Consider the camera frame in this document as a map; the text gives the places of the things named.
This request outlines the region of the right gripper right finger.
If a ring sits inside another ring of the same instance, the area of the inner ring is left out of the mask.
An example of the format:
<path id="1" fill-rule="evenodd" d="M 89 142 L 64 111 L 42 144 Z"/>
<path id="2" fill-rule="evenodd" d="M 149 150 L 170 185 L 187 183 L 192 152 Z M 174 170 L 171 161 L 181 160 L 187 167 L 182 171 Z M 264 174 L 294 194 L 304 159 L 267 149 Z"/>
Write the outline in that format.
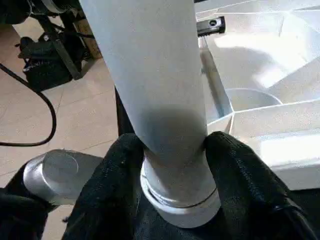
<path id="1" fill-rule="evenodd" d="M 318 240 L 320 235 L 288 187 L 254 150 L 216 131 L 205 155 L 234 240 Z"/>

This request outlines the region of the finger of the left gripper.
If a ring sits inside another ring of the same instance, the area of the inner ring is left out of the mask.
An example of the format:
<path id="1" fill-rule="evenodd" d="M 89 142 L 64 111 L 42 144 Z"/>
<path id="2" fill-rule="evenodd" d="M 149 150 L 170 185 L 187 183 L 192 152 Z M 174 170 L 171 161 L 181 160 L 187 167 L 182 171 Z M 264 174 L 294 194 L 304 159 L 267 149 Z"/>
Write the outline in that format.
<path id="1" fill-rule="evenodd" d="M 225 32 L 225 17 L 219 16 L 196 23 L 198 35 L 223 34 Z"/>

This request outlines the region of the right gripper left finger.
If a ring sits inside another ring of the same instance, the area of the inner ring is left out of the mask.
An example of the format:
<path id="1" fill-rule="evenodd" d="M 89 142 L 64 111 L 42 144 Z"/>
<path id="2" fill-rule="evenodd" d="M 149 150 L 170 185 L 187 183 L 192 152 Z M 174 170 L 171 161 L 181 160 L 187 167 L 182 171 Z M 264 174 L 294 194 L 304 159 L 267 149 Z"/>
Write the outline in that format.
<path id="1" fill-rule="evenodd" d="M 77 198 L 64 240 L 131 240 L 141 196 L 144 145 L 134 133 L 109 148 Z"/>

